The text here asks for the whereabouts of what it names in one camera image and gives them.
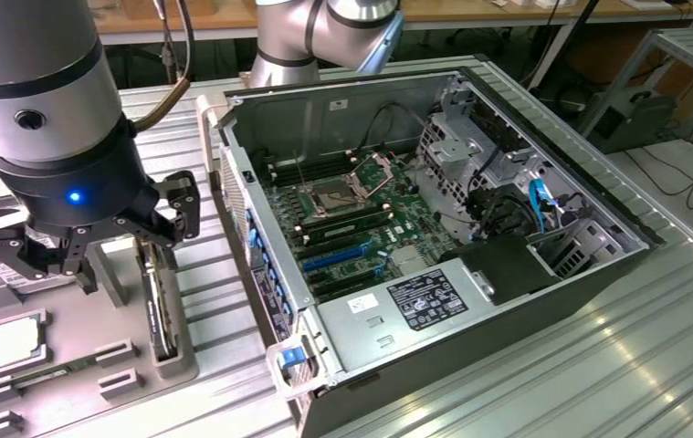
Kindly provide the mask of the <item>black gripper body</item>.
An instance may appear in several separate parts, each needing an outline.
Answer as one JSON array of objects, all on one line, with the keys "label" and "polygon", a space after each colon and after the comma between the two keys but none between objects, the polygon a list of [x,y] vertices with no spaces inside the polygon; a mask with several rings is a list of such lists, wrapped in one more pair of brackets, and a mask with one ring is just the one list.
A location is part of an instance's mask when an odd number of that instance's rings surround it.
[{"label": "black gripper body", "polygon": [[123,235],[114,217],[144,185],[132,123],[120,118],[85,152],[55,162],[0,157],[0,180],[28,212],[27,234],[56,248],[69,227],[89,226],[89,242]]}]

